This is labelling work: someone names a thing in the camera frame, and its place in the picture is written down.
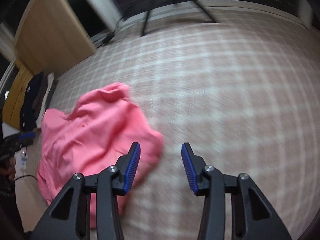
floor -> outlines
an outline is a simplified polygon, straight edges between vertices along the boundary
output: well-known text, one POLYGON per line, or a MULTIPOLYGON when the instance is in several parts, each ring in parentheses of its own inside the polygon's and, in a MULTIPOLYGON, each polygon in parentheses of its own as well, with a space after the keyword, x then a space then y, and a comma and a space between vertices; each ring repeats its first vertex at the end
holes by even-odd
MULTIPOLYGON (((16 163, 16 178, 25 174, 20 167, 20 153, 15 155, 16 163)), ((47 203, 34 189, 37 188, 37 182, 32 177, 24 177, 16 181, 16 198, 17 205, 21 215, 22 225, 25 230, 32 231, 44 211, 47 208, 47 203)))
MULTIPOLYGON (((119 32, 59 78, 51 107, 71 112, 84 93, 124 82, 164 135, 161 163, 132 191, 126 239, 196 239, 203 200, 183 171, 188 141, 223 173, 247 172, 296 240, 320 208, 320 40, 271 15, 212 13, 219 24, 190 13, 150 22, 142 38, 140 23, 119 32)), ((27 153, 35 175, 41 135, 27 153)))

electrical cord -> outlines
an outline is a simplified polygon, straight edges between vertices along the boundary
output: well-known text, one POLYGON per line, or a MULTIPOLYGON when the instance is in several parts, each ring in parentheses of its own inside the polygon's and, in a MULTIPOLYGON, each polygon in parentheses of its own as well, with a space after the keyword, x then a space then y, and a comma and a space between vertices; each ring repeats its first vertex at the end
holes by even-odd
POLYGON ((33 177, 33 178, 36 179, 36 181, 38 181, 38 179, 37 179, 35 176, 33 176, 33 175, 22 175, 22 176, 20 176, 20 177, 15 178, 14 181, 16 181, 16 180, 18 180, 18 179, 22 179, 22 178, 24 178, 24 177, 33 177))
POLYGON ((102 43, 101 43, 100 46, 106 45, 109 41, 111 41, 111 40, 114 38, 114 36, 116 35, 116 32, 117 32, 118 29, 119 29, 119 23, 120 23, 120 21, 121 21, 123 18, 124 18, 124 17, 122 16, 122 17, 117 21, 115 30, 114 30, 113 32, 107 34, 107 36, 103 39, 103 41, 102 41, 102 43))

baseboard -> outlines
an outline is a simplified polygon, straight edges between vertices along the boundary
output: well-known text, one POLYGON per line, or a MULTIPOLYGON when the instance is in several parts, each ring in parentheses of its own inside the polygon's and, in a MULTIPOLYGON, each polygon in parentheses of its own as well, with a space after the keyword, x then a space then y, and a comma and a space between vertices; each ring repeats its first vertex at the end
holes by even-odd
MULTIPOLYGON (((205 8, 264 13, 303 26, 302 21, 298 17, 263 4, 238 0, 200 0, 199 2, 205 8)), ((196 5, 194 5, 194 3, 192 2, 170 4, 153 9, 151 11, 149 20, 151 21, 161 19, 167 16, 179 15, 184 13, 193 13, 198 11, 199 8, 196 7, 196 5)), ((136 22, 143 21, 145 19, 145 14, 146 12, 143 12, 130 17, 121 24, 121 29, 126 29, 136 22)))
POLYGON ((311 27, 310 32, 317 38, 320 38, 320 31, 317 30, 315 27, 311 27))

metal screw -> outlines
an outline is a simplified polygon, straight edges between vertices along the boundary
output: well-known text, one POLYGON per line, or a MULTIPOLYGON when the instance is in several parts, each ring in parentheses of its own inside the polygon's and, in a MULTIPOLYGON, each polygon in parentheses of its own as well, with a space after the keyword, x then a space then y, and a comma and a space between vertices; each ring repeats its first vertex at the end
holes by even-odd
POLYGON ((111 172, 116 172, 116 171, 118 170, 118 167, 112 165, 112 166, 110 166, 110 167, 108 168, 108 170, 111 171, 111 172))
POLYGON ((241 173, 240 174, 240 178, 243 179, 243 180, 246 180, 246 179, 249 179, 249 175, 246 174, 246 173, 241 173))
POLYGON ((204 166, 204 169, 209 172, 209 171, 213 171, 214 167, 211 165, 206 165, 206 166, 204 166))
POLYGON ((82 177, 81 173, 76 173, 73 175, 73 178, 76 180, 81 179, 81 177, 82 177))

white towel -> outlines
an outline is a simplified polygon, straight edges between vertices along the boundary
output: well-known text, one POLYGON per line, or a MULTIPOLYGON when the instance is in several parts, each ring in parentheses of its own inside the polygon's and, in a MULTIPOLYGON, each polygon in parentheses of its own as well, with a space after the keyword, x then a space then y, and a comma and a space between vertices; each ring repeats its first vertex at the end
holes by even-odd
POLYGON ((50 73, 47 78, 48 78, 48 88, 47 88, 47 91, 46 91, 45 94, 44 94, 44 98, 43 98, 43 100, 42 100, 42 105, 41 105, 40 114, 39 114, 38 119, 37 119, 37 121, 36 121, 37 128, 41 128, 42 118, 43 118, 44 113, 45 113, 45 111, 46 111, 46 109, 45 109, 45 102, 47 101, 48 94, 49 94, 49 91, 50 91, 50 89, 51 89, 51 86, 52 86, 52 83, 53 83, 53 80, 54 80, 54 74, 53 74, 53 73, 50 73))

